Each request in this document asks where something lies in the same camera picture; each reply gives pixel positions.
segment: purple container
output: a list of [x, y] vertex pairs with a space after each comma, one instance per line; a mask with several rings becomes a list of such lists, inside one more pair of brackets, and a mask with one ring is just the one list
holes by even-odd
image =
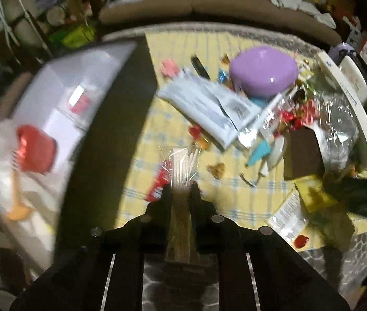
[[291, 86], [299, 75], [296, 62], [272, 47], [254, 47], [231, 60], [234, 85], [249, 96], [270, 97]]

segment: pink flower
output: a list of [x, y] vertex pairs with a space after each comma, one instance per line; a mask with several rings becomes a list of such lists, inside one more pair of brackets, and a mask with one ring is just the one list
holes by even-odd
[[302, 121], [306, 125], [312, 125], [314, 119], [319, 118], [319, 111], [313, 99], [309, 99], [306, 104], [303, 104], [301, 110], [303, 111]]
[[160, 71], [166, 77], [174, 78], [180, 71], [180, 68], [176, 65], [174, 60], [164, 60], [162, 61], [162, 65], [163, 68]]

